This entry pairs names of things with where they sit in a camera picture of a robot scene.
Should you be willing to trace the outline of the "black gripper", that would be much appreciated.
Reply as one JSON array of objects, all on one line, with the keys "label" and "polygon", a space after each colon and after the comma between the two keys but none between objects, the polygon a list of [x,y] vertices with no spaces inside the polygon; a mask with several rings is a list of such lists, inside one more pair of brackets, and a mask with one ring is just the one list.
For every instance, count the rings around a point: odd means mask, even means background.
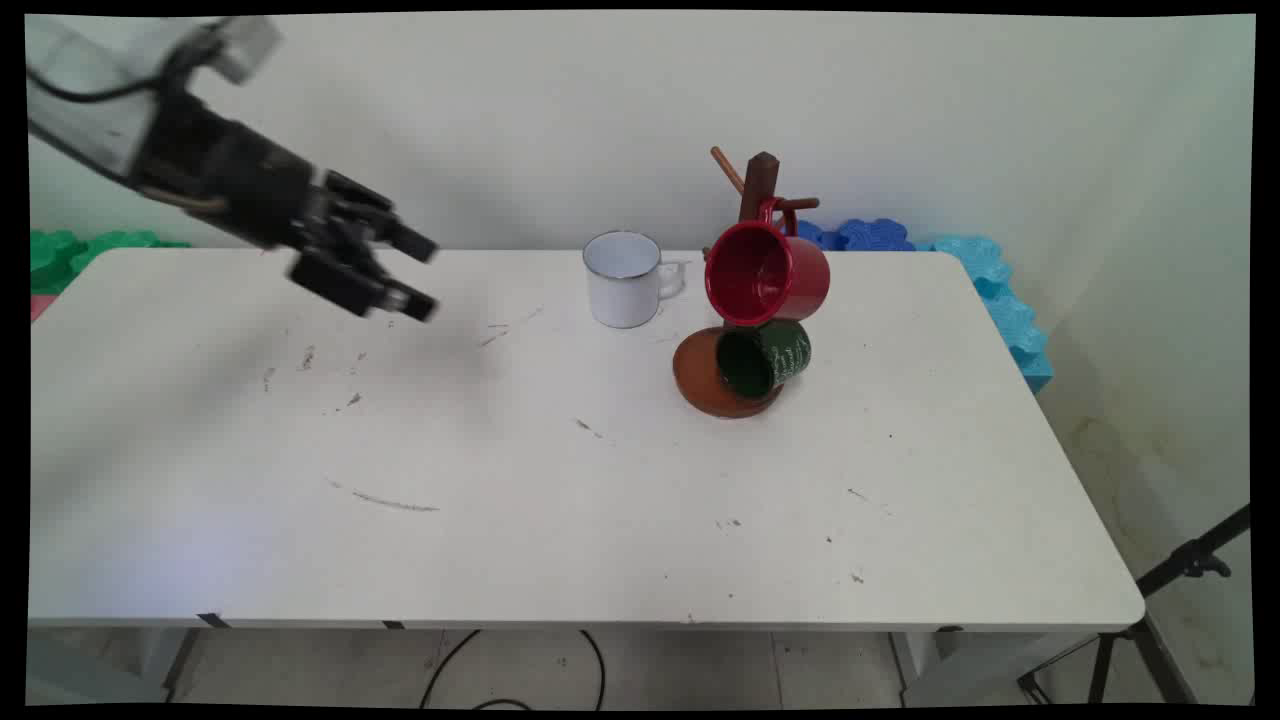
[{"label": "black gripper", "polygon": [[[369,246],[334,245],[311,161],[187,91],[157,100],[132,168],[134,191],[260,249],[300,250],[288,279],[356,316],[383,310],[426,322],[434,314],[438,301],[392,277]],[[419,263],[436,254],[439,246],[406,225],[387,196],[337,170],[325,173],[323,188],[332,217],[355,223],[362,240]]]}]

